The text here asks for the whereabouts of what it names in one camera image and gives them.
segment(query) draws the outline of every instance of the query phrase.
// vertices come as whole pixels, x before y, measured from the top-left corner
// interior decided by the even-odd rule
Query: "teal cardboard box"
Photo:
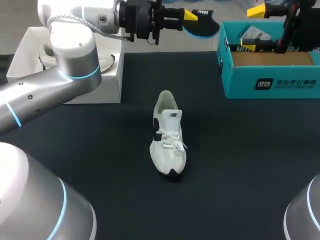
[[[229,99],[319,99],[320,49],[301,52],[289,46],[285,54],[250,52],[240,45],[249,26],[283,35],[283,22],[223,22],[217,51],[225,96]]]

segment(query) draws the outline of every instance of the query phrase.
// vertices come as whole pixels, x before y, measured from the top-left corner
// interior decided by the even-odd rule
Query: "shoelace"
[[[187,146],[180,141],[181,130],[178,136],[172,135],[170,132],[165,131],[163,128],[159,128],[156,132],[157,134],[162,134],[162,146],[164,148],[173,149],[174,151],[185,151]]]

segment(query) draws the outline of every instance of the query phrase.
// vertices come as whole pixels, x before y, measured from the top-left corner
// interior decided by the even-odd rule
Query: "black tag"
[[[273,78],[259,78],[256,81],[254,90],[270,90],[273,81]]]

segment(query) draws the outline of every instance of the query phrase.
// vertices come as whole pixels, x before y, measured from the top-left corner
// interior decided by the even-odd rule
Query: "gray robot arm segment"
[[[82,77],[67,77],[58,67],[53,67],[0,87],[0,135],[97,89],[100,83],[99,67],[91,75]]]

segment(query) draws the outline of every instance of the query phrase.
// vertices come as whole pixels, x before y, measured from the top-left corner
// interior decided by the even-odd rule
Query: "shoe tongue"
[[[181,110],[163,110],[161,113],[163,129],[170,133],[180,133]]]

